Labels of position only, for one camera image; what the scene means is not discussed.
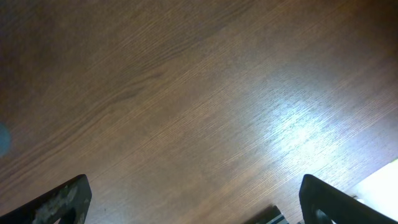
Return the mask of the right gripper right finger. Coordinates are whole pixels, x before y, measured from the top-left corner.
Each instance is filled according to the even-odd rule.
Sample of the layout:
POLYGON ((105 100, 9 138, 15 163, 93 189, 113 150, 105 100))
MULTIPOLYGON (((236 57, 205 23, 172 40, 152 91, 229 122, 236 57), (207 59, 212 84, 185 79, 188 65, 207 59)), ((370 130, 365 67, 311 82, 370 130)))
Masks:
POLYGON ((395 220, 310 174, 305 174, 302 179, 299 200, 305 224, 397 224, 395 220))

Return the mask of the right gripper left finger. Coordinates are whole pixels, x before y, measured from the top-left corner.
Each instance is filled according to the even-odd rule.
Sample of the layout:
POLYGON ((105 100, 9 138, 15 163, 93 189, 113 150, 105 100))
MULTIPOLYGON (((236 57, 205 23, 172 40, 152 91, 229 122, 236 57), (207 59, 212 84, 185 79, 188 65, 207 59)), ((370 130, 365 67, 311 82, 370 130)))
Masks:
POLYGON ((1 216, 1 223, 84 224, 91 199, 88 178, 80 174, 1 216))

